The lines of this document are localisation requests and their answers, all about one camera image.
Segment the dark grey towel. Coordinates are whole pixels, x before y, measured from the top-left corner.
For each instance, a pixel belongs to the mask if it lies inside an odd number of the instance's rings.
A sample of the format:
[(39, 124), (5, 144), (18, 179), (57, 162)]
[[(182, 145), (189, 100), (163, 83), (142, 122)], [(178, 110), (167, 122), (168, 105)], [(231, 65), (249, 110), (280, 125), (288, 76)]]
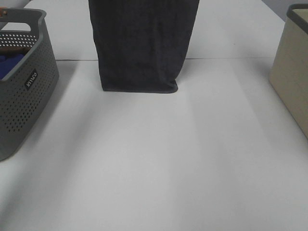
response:
[(199, 1), (91, 0), (104, 91), (174, 93)]

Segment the blue towel in basket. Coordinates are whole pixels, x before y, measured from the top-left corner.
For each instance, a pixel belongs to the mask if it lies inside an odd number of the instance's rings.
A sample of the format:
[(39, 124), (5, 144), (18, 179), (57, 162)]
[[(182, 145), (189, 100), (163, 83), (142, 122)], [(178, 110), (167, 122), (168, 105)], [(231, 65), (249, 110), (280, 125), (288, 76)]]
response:
[(0, 56), (0, 79), (3, 79), (22, 59), (23, 54)]

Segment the brown towel in basket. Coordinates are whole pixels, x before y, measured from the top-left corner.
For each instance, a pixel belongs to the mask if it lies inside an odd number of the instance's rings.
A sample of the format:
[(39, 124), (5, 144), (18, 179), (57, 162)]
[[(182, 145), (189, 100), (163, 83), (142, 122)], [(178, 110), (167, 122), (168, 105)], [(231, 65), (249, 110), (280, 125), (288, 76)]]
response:
[(13, 55), (13, 54), (27, 54), (31, 50), (31, 47), (20, 46), (4, 46), (0, 48), (1, 55)]

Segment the grey perforated plastic basket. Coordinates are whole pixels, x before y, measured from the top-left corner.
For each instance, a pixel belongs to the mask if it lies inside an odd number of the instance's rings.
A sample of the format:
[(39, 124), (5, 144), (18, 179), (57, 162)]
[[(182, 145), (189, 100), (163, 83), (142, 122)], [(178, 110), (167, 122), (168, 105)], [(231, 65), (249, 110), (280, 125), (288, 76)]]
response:
[(23, 23), (28, 31), (2, 30), (0, 47), (31, 47), (23, 59), (0, 79), (0, 158), (5, 160), (22, 145), (48, 103), (59, 71), (45, 23), (38, 9), (3, 8), (2, 23)]

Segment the beige fabric storage bin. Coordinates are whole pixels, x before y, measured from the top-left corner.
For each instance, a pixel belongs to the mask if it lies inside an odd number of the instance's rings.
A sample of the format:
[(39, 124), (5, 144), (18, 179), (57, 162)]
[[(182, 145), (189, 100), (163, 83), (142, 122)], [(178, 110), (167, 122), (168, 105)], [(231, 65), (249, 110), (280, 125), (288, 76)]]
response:
[(308, 135), (308, 5), (292, 4), (286, 14), (269, 81)]

